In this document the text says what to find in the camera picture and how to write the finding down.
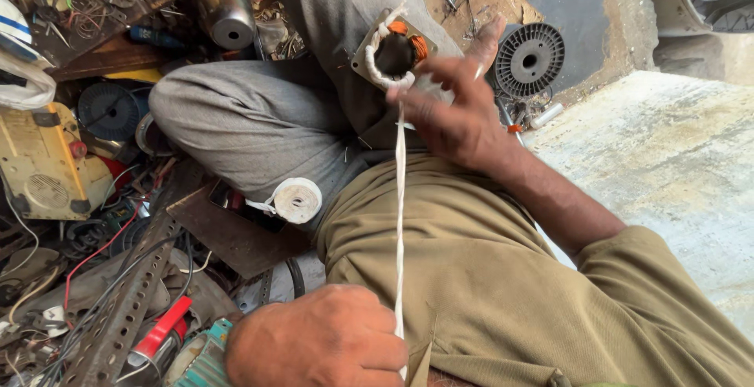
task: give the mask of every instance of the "orange copper wire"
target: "orange copper wire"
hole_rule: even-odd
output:
[[[406,36],[406,34],[409,33],[409,28],[406,26],[406,23],[399,22],[398,20],[388,25],[388,30],[394,34],[401,34],[403,36]]]
[[[414,49],[416,49],[416,61],[414,61],[414,64],[426,59],[429,55],[429,49],[427,48],[427,42],[424,38],[419,35],[414,35],[410,37],[410,41],[411,44],[413,44]]]

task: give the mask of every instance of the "teal motor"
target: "teal motor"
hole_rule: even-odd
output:
[[[178,353],[165,374],[169,387],[232,387],[222,366],[233,324],[222,318],[196,335]]]

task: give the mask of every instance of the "leg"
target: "leg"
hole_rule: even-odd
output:
[[[429,15],[423,0],[281,0],[306,46],[333,80],[346,117],[356,133],[374,149],[395,149],[397,116],[389,112],[384,93],[348,66],[377,16],[404,4],[406,17],[439,46],[439,53],[460,55],[445,30]],[[424,148],[407,132],[410,149]]]
[[[323,207],[307,231],[366,169],[314,59],[188,66],[156,85],[149,107],[166,135],[251,200],[266,200],[287,178],[316,183]]]

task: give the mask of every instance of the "red tool handle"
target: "red tool handle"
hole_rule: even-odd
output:
[[[170,333],[170,330],[173,329],[178,321],[183,319],[183,315],[188,311],[191,303],[192,300],[185,295],[178,299],[176,304],[165,312],[165,315],[160,317],[157,325],[134,347],[134,351],[152,359],[160,348],[160,344],[165,340],[167,334]]]

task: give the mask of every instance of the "man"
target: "man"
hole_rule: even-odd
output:
[[[664,241],[626,227],[521,147],[474,79],[504,21],[466,57],[439,45],[420,73],[455,93],[385,94],[347,66],[384,8],[404,0],[281,0],[317,59],[200,64],[150,96],[167,135],[255,201],[302,176],[322,190],[312,233],[329,286],[236,324],[234,385],[754,385],[754,347],[702,295]],[[405,342],[393,335],[395,104],[409,132]],[[578,271],[555,260],[533,221]]]

